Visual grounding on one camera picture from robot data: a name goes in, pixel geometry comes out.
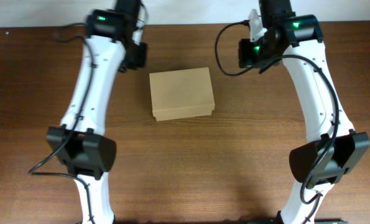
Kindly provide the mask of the brown cardboard box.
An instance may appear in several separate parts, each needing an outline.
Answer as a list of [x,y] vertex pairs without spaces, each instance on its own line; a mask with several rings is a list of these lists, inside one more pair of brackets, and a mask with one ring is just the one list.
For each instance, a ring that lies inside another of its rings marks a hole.
[[156,121],[209,116],[215,110],[208,67],[151,73],[149,79]]

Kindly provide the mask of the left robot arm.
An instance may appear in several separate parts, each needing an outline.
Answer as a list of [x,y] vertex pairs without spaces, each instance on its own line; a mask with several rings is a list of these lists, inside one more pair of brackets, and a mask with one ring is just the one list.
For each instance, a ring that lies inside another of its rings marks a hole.
[[78,35],[83,53],[73,96],[59,126],[50,127],[49,159],[66,167],[62,177],[74,181],[80,194],[82,223],[114,223],[109,200],[109,172],[117,145],[105,137],[109,98],[118,73],[144,67],[142,42],[148,13],[142,1],[117,1],[113,9],[95,9]]

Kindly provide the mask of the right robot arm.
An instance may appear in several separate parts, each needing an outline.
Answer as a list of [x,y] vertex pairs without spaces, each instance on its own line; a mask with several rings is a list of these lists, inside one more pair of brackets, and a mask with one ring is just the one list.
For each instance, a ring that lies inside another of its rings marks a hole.
[[239,65],[265,72],[283,63],[294,83],[307,143],[290,152],[294,185],[276,223],[314,223],[327,193],[349,174],[370,146],[338,99],[326,62],[323,33],[314,15],[298,16],[289,1],[260,1],[239,44]]

